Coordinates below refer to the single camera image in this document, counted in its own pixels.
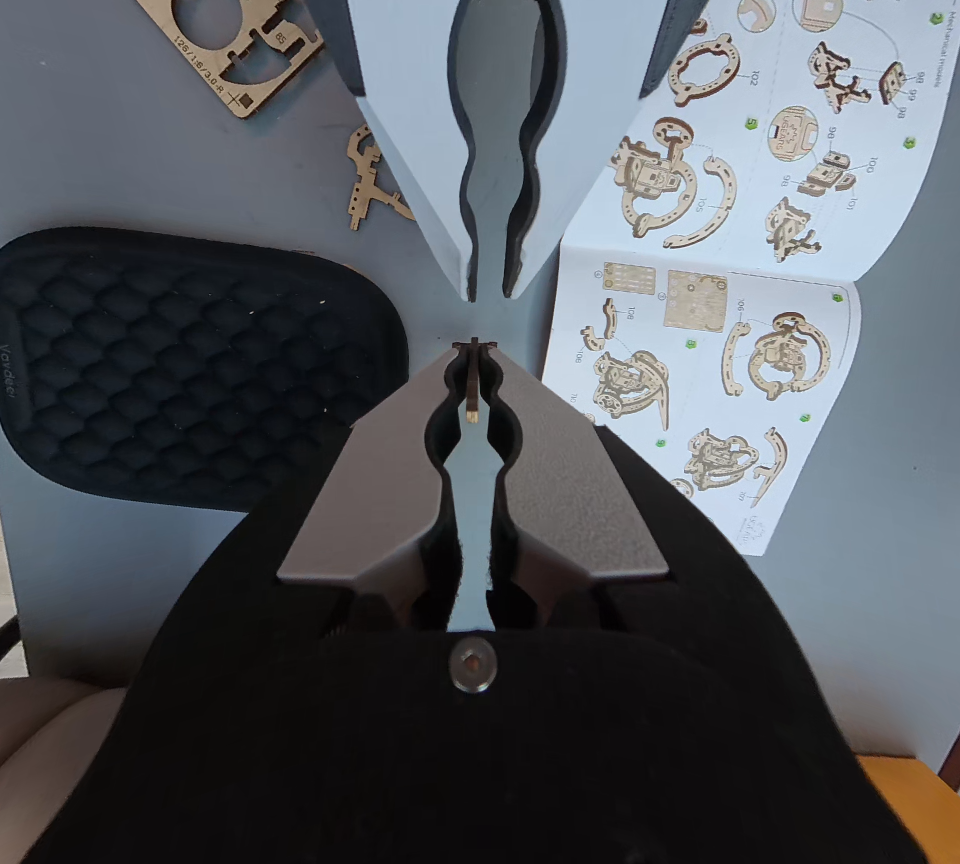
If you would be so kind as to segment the yellow chair seat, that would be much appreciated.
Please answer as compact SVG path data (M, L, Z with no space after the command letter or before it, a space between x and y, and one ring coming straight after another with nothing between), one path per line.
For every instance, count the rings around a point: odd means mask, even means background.
M958 863L958 793L916 758L858 755L857 760L927 861Z

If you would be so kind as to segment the jagged wooden model part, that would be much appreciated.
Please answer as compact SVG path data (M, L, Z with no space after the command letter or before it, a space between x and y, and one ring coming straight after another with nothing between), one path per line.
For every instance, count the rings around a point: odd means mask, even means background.
M346 155L354 163L357 174L347 209L352 231L359 230L361 222L368 216L370 204L374 201L388 206L409 221L416 220L400 192L389 194L378 186L377 165L382 153L369 125L364 124L353 132L346 146Z

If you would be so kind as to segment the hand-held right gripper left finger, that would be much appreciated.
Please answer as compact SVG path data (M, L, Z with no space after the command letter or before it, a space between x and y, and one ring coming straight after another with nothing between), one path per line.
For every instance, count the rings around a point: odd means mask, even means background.
M461 440L470 355L451 348L354 424L280 582L376 595L403 625L448 629L463 556L445 464Z

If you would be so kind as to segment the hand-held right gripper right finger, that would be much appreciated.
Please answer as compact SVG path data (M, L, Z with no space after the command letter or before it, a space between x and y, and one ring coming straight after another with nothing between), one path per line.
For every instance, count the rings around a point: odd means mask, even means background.
M499 348L481 346L478 360L487 440L502 459L488 610L550 614L572 591L666 578L666 559L589 419Z

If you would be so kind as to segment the punched wooden part sheet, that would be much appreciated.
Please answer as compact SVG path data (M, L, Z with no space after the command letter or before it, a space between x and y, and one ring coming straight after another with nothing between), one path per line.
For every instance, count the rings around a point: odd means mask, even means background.
M187 36L177 22L175 0L135 1L223 104L239 118L255 114L326 47L316 28L305 30L285 17L284 8L291 0L236 0L240 10L238 32L218 49L209 49ZM235 68L255 49L257 41L280 54L285 68L275 77L239 82Z

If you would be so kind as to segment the black honeycomb pad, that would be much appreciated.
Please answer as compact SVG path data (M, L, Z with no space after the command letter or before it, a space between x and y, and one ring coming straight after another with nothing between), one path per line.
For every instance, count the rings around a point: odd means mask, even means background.
M267 247L98 226L1 253L2 428L81 493L246 512L402 387L365 276Z

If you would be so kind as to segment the white instruction booklet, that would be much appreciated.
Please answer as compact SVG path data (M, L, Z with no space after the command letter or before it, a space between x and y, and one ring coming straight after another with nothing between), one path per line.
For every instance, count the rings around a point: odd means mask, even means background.
M560 244L544 385L762 555L906 221L958 0L709 0Z

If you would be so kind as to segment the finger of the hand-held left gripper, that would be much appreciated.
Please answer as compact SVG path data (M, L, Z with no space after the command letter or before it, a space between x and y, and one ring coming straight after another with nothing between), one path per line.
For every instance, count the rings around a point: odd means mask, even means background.
M466 198L475 146L456 83L471 0L346 0L364 91L358 97L439 267L476 297L477 237Z
M519 135L503 293L516 298L562 239L639 109L668 0L534 0L542 66Z

